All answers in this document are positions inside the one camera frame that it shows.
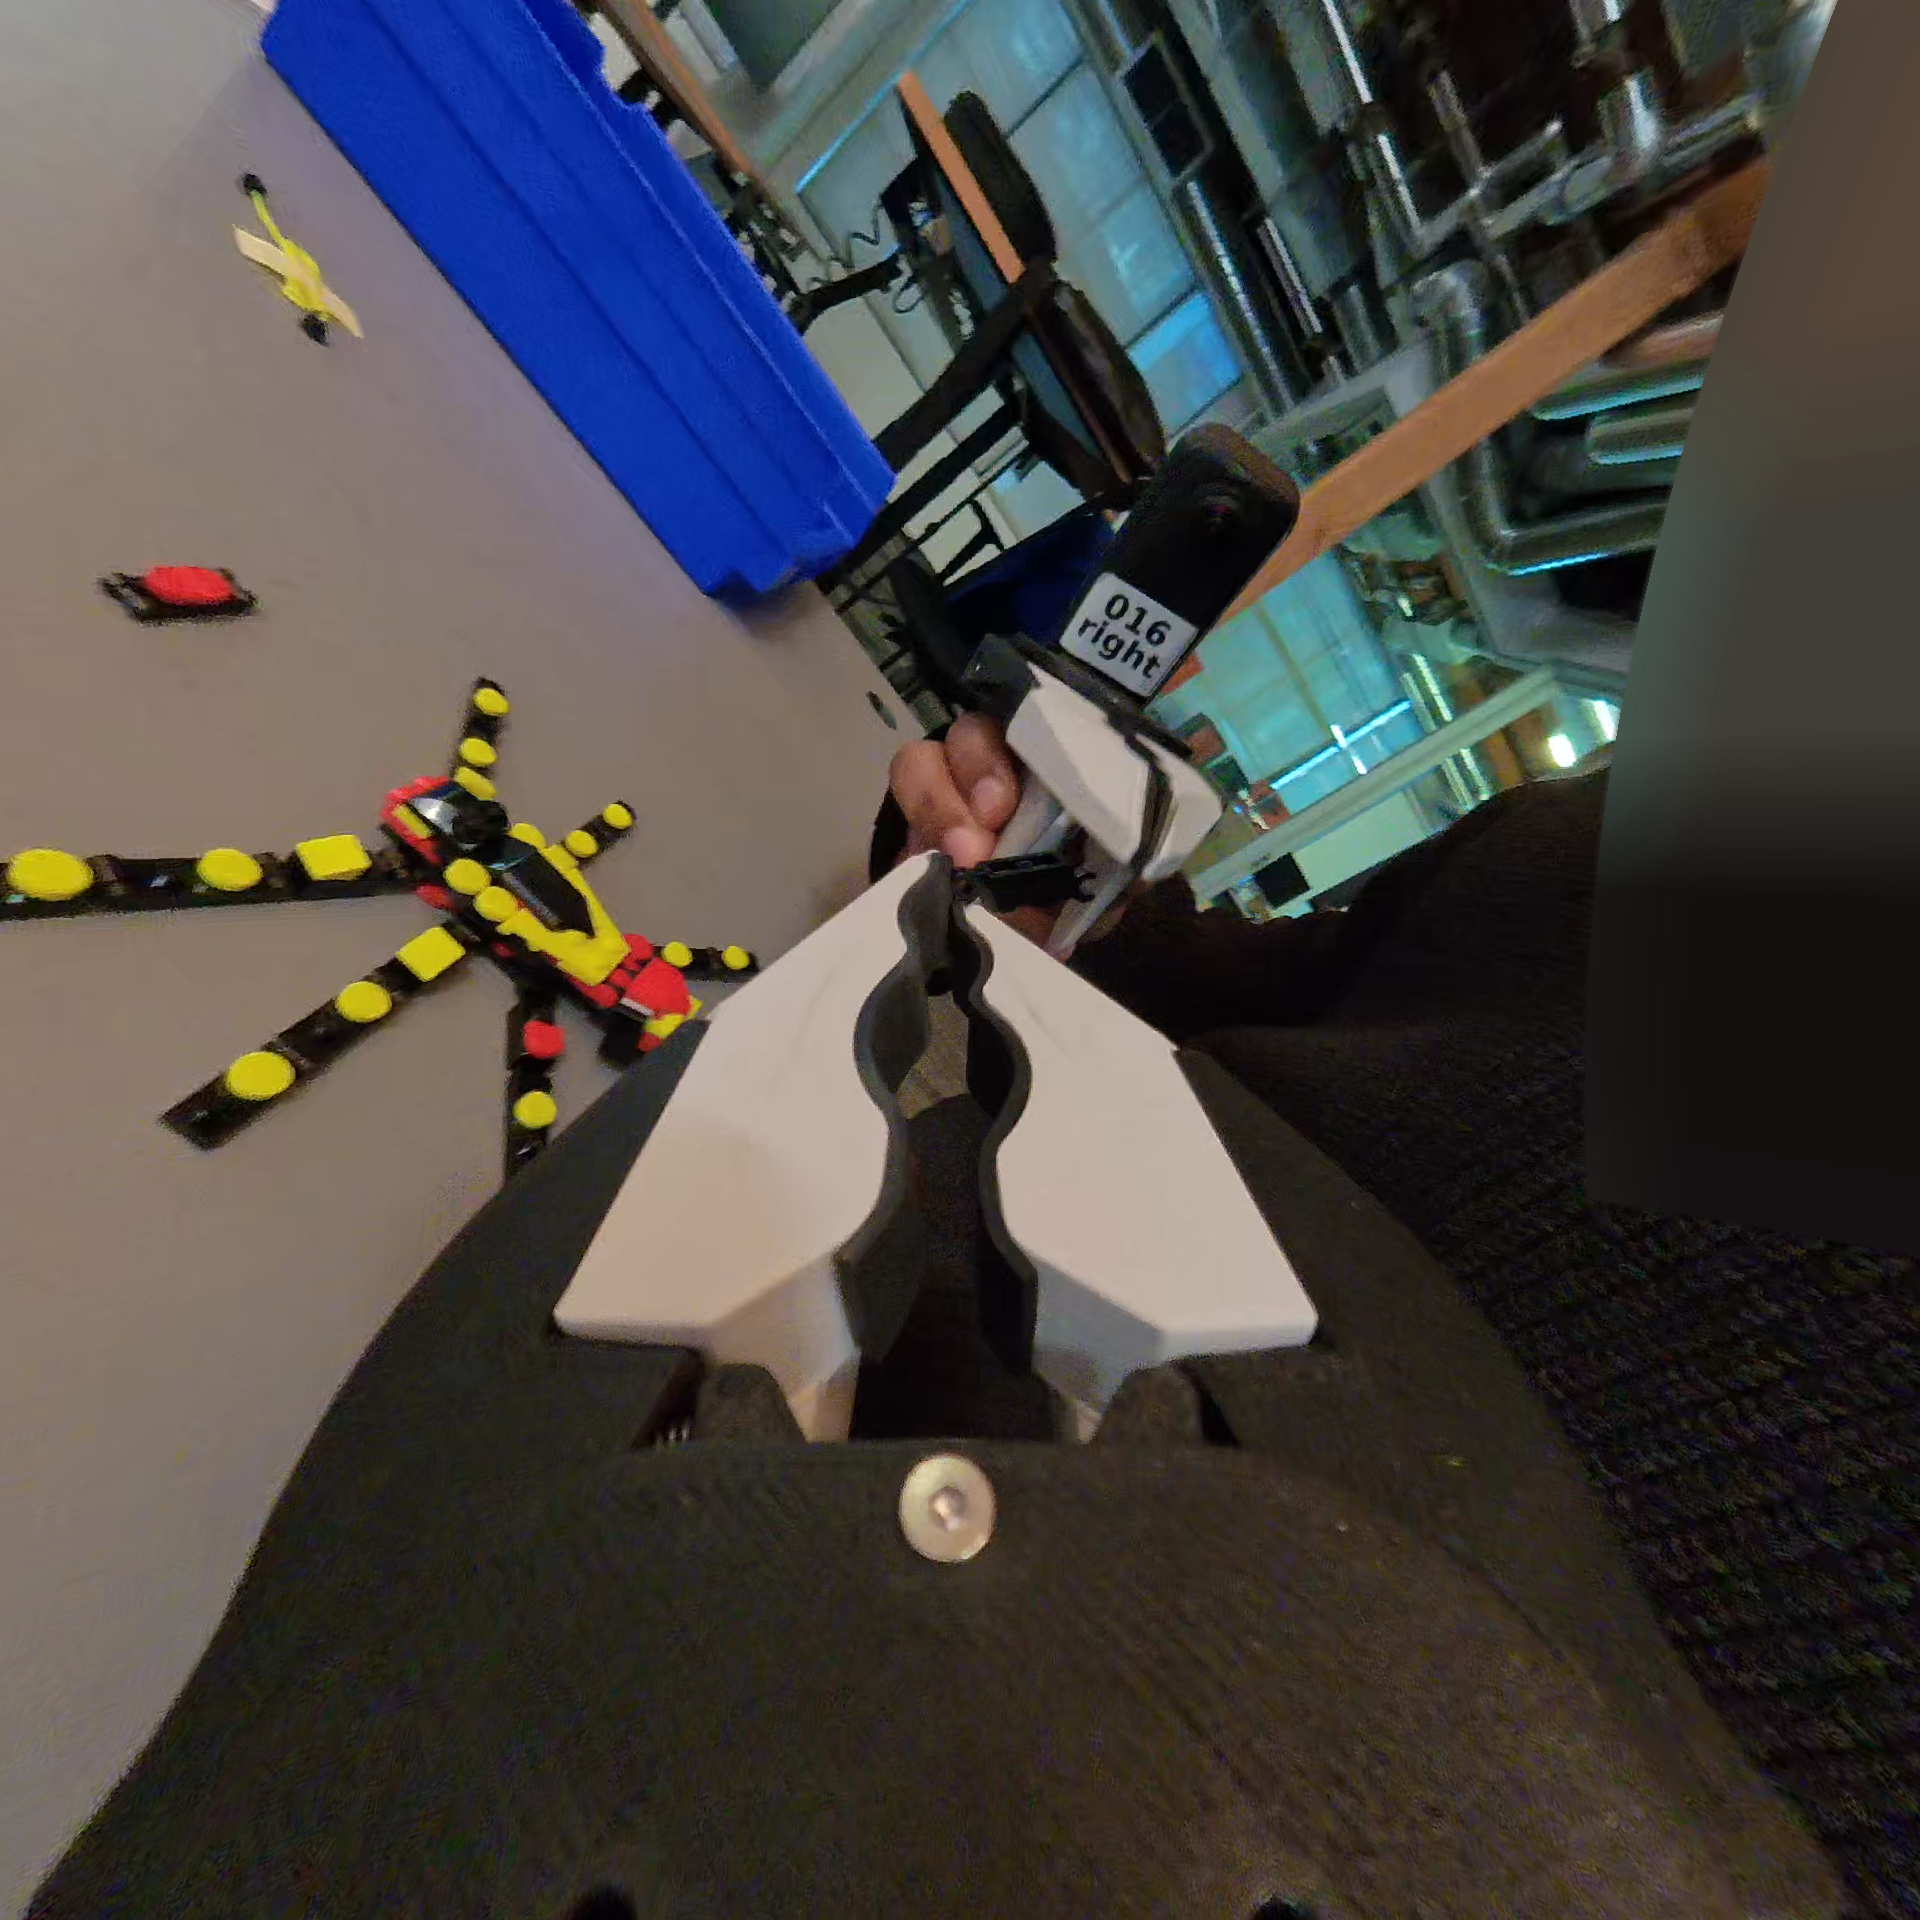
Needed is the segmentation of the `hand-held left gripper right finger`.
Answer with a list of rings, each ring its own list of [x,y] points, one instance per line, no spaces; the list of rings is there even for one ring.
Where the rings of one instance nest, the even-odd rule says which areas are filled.
[[[1304,1350],[1316,1308],[1175,1048],[986,909],[984,1011],[1027,1066],[994,1168],[1035,1277],[1032,1362],[1071,1403],[1181,1360]]]

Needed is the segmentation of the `red black lego subassembly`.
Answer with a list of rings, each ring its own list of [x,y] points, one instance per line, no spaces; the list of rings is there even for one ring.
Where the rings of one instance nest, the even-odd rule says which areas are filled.
[[[258,612],[258,597],[234,573],[216,566],[112,573],[97,578],[97,590],[144,627],[234,621]]]

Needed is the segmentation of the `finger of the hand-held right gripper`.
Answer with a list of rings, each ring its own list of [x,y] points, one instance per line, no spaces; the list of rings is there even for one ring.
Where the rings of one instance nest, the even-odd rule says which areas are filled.
[[[1189,759],[1141,733],[1133,712],[1066,681],[1035,681],[1004,734],[1021,770],[1004,859],[1040,855],[1068,823],[1096,859],[1141,881],[1163,881],[1189,863]]]
[[[1152,755],[1166,776],[1163,835],[1150,859],[1150,881],[1166,881],[1189,867],[1203,838],[1219,828],[1224,799],[1189,759]]]

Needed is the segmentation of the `black office chair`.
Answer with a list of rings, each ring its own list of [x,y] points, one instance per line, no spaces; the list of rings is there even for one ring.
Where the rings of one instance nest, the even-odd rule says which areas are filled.
[[[906,540],[908,522],[934,505],[963,469],[1006,441],[1015,441],[1027,460],[1048,468],[1095,505],[1125,509],[1133,504],[1141,488],[1166,459],[1166,429],[1159,410],[1109,325],[1096,313],[1091,297],[1060,274],[1059,238],[1056,274],[1056,292],[1040,309],[1032,334],[1015,350],[1015,380],[984,392],[973,402],[991,402],[994,411],[973,431],[946,443],[946,451],[931,468],[925,468],[922,477],[908,480],[884,504],[884,509],[878,509],[870,534],[854,542],[849,557],[821,573],[817,585],[849,585],[876,557]],[[835,308],[876,297],[899,284],[908,281],[906,269],[899,265],[895,243],[884,258],[812,287],[793,316],[812,325]]]

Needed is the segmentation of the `yellow tan lego piece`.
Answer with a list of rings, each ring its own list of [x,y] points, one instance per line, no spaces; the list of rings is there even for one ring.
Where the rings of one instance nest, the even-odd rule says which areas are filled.
[[[359,343],[367,338],[359,313],[333,292],[313,252],[277,226],[265,180],[249,170],[240,178],[240,194],[253,226],[232,228],[234,252],[296,309],[301,334],[316,346],[330,346],[335,334]]]

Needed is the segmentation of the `metal pipework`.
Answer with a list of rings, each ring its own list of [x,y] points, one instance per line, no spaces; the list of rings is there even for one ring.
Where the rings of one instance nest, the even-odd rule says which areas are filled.
[[[1270,589],[1446,484],[1501,574],[1648,551],[1655,484],[1539,514],[1512,451],[1700,370],[1787,128],[1793,4],[1080,4],[1283,431]]]

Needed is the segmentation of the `person's right hand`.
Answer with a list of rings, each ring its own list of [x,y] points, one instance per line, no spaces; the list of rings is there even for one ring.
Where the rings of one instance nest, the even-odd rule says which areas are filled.
[[[876,823],[876,871],[925,854],[957,868],[996,859],[1021,799],[1021,770],[996,719],[966,712],[936,739],[906,746]]]

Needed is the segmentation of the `wood-edged standing desk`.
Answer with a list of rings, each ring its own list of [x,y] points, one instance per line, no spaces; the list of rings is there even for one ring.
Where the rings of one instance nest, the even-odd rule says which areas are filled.
[[[899,265],[946,340],[946,361],[878,438],[908,468],[984,395],[1015,380],[1015,350],[1059,284],[1051,219],[981,96],[936,107],[906,72],[895,84],[912,157],[881,194]]]

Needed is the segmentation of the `black yellow lego spider model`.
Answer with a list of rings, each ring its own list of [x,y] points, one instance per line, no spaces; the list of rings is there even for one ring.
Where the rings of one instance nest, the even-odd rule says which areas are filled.
[[[595,1030],[603,1066],[630,1067],[701,1011],[700,985],[748,981],[757,958],[739,944],[658,944],[622,928],[588,868],[635,833],[636,813],[608,804],[564,835],[518,820],[497,795],[511,708],[499,684],[473,681],[446,770],[389,789],[379,838],[330,833],[289,854],[216,846],[168,859],[36,846],[2,859],[2,921],[414,898],[429,916],[420,933],[180,1099],[161,1123],[211,1154],[405,1007],[482,964],[513,989],[499,1104],[503,1179],[513,1179],[560,1127],[564,1007]]]

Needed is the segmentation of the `blue plastic bin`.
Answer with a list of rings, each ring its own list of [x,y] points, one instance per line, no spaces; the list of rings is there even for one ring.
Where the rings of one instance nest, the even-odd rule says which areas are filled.
[[[870,536],[888,460],[571,4],[277,4],[260,54],[700,590]]]

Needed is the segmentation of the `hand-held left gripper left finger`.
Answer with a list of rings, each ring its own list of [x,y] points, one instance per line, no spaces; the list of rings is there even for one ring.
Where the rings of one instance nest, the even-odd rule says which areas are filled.
[[[915,855],[670,1045],[676,1082],[563,1334],[763,1368],[806,1440],[849,1434],[859,1362],[912,1308],[903,1089],[952,916],[953,863]]]

